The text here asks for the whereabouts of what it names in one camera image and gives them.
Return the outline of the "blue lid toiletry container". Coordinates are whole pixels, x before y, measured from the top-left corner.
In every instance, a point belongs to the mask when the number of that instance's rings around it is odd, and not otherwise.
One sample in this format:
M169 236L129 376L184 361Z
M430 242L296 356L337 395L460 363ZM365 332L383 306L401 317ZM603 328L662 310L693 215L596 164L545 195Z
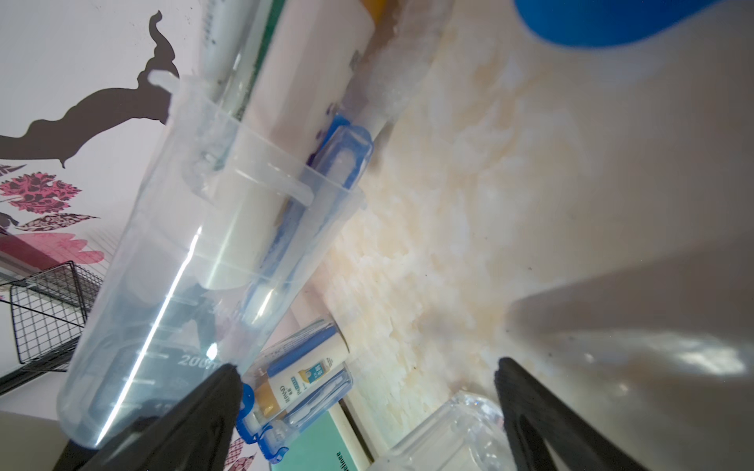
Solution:
M353 388L349 353L337 325L322 319L267 349L243 378L239 436L280 463L294 440Z
M217 368L245 372L345 223L373 151L342 126L296 159L164 71L166 133L58 394L58 420L103 447Z

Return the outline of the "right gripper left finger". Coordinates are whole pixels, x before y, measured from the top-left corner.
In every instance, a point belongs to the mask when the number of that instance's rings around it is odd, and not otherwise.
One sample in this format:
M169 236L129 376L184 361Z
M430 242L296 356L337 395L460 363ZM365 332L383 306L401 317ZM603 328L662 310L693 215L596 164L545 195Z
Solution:
M222 470L243 386L226 364L162 417L139 418L94 451L70 441L56 470Z

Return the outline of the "detached blue container lid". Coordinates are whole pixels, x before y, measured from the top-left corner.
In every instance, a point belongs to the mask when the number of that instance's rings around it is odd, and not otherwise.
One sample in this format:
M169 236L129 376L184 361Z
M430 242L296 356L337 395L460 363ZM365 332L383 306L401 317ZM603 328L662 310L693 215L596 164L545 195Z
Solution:
M537 37L564 47L632 44L690 18L714 0L516 0L522 23Z

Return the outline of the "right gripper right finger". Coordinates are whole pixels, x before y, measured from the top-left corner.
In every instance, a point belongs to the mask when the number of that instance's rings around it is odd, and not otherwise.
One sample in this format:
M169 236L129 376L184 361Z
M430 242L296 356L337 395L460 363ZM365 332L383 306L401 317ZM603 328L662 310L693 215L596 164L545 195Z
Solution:
M499 360L494 384L518 470L642 470L510 357Z

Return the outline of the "mint green silver toaster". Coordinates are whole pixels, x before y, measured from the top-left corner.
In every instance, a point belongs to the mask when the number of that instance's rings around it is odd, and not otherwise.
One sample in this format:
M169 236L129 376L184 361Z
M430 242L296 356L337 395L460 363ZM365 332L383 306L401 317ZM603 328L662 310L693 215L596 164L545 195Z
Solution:
M349 470L371 467L372 460L341 404L319 417L272 470Z

